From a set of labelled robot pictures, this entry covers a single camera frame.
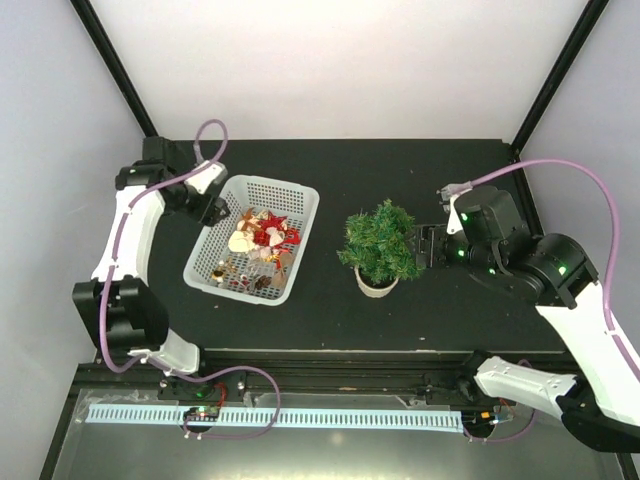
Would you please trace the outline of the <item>small green christmas tree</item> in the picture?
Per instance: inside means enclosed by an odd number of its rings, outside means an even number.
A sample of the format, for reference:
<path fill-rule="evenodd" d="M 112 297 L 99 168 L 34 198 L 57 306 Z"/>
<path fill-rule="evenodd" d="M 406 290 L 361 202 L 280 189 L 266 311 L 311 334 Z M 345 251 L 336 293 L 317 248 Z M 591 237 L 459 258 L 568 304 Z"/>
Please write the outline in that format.
<path fill-rule="evenodd" d="M 345 243 L 337 251 L 340 262 L 359 268 L 368 284 L 383 286 L 418 279 L 424 268 L 416 266 L 409 239 L 415 219 L 407 211 L 385 199 L 373 212 L 360 212 L 345 222 Z"/>

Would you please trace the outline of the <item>white perforated plastic basket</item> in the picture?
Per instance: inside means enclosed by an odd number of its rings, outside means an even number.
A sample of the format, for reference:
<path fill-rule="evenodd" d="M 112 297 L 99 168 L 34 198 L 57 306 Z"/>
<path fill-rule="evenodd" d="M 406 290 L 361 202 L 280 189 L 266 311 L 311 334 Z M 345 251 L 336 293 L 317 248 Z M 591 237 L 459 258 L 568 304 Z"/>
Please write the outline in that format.
<path fill-rule="evenodd" d="M 230 208 L 230 216 L 213 227 L 202 229 L 183 272 L 185 283 L 207 294 L 251 303 L 278 306 L 289 297 L 301 265 L 319 206 L 318 192 L 300 184 L 259 176 L 237 175 L 221 191 Z M 300 231 L 299 245 L 261 247 L 248 253 L 232 253 L 228 239 L 239 230 L 241 217 L 248 208 L 264 217 L 268 211 L 286 216 Z M 227 271 L 221 284 L 211 278 L 214 269 Z M 255 280 L 272 278 L 268 288 L 256 290 Z"/>

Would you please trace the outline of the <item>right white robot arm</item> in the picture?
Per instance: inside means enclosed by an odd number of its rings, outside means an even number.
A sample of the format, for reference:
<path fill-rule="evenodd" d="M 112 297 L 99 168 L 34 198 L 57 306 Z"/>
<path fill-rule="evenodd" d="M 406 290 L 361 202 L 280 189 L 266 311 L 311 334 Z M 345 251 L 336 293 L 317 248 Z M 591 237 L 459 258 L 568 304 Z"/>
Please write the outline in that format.
<path fill-rule="evenodd" d="M 459 268 L 483 287 L 531 305 L 561 337 L 577 374 L 557 374 L 475 351 L 454 379 L 457 396 L 513 400 L 561 421 L 593 450 L 639 451 L 639 356 L 614 316 L 583 247 L 564 234 L 534 235 L 512 196 L 494 186 L 439 192 L 447 223 L 415 230 L 416 263 Z"/>

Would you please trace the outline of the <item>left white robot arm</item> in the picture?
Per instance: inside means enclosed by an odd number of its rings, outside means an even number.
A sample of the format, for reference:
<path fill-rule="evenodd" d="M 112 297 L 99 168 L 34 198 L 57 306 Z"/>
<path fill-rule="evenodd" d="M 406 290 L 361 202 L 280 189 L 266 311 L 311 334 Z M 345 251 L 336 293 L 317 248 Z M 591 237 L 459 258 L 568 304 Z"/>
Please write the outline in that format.
<path fill-rule="evenodd" d="M 215 376 L 200 365 L 200 348 L 170 328 L 166 308 L 148 285 L 148 264 L 165 213 L 180 213 L 203 226 L 229 217 L 226 201 L 210 191 L 227 174 L 220 162 L 227 144 L 223 141 L 210 159 L 196 147 L 196 166 L 181 175 L 162 160 L 122 168 L 115 178 L 116 209 L 104 252 L 89 280 L 72 291 L 91 340 L 113 372 L 152 363 L 180 376 L 179 386 L 193 399 L 213 391 Z"/>

